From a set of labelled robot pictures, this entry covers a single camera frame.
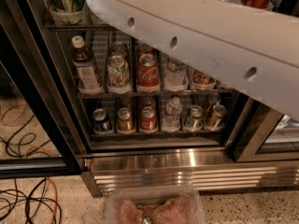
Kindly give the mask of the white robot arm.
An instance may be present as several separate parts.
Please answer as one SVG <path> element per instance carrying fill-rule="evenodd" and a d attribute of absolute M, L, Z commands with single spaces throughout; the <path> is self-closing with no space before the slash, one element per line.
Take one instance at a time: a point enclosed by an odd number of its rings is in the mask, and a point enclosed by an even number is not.
<path fill-rule="evenodd" d="M 116 29 L 299 119 L 299 20 L 217 0 L 86 0 Z"/>

